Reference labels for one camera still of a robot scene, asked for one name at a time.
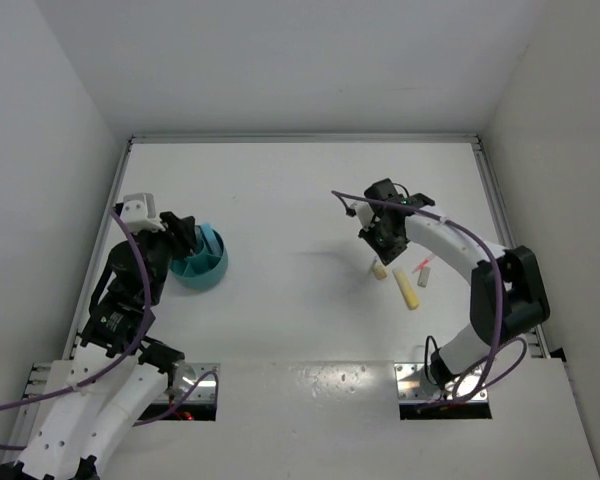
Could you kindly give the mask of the blue highlighter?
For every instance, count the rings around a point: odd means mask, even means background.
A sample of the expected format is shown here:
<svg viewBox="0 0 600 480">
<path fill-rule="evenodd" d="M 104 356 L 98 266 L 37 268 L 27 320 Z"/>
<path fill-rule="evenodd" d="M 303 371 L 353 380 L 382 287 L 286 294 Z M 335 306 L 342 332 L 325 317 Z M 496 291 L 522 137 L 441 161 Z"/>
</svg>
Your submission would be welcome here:
<svg viewBox="0 0 600 480">
<path fill-rule="evenodd" d="M 197 254 L 207 253 L 220 257 L 223 253 L 223 247 L 216 235 L 215 230 L 209 223 L 203 223 L 195 227 L 196 250 Z"/>
</svg>

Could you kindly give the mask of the yellow highlighter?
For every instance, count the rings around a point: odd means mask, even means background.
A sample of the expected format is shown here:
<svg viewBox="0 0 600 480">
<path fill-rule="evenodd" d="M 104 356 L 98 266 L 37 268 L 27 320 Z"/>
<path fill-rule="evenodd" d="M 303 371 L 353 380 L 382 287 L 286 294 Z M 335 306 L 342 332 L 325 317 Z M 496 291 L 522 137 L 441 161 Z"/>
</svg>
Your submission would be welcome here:
<svg viewBox="0 0 600 480">
<path fill-rule="evenodd" d="M 394 268 L 392 273 L 407 308 L 409 310 L 417 309 L 420 306 L 419 299 L 406 273 L 400 267 Z"/>
</svg>

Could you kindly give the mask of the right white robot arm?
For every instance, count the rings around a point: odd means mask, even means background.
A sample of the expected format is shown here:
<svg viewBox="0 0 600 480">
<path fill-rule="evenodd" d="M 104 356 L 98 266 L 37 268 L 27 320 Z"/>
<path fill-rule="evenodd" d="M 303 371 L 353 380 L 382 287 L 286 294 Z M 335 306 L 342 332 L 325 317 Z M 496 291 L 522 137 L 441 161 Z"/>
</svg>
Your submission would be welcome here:
<svg viewBox="0 0 600 480">
<path fill-rule="evenodd" d="M 443 260 L 470 287 L 469 323 L 429 357 L 429 382 L 442 387 L 491 350 L 545 322 L 550 306 L 535 254 L 507 249 L 472 235 L 443 214 L 433 199 L 404 196 L 390 179 L 373 183 L 354 207 L 359 237 L 388 265 L 408 244 L 419 244 Z"/>
</svg>

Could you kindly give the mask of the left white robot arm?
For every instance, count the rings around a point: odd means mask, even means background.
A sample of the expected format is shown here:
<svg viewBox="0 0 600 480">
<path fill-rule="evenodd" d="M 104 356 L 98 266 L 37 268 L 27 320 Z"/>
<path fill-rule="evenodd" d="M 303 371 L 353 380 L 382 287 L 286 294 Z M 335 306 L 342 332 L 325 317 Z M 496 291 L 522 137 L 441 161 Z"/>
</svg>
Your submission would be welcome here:
<svg viewBox="0 0 600 480">
<path fill-rule="evenodd" d="M 196 251 L 194 218 L 113 219 L 126 239 L 110 250 L 64 386 L 28 445 L 0 465 L 0 479 L 101 478 L 185 358 L 147 332 L 171 263 Z"/>
</svg>

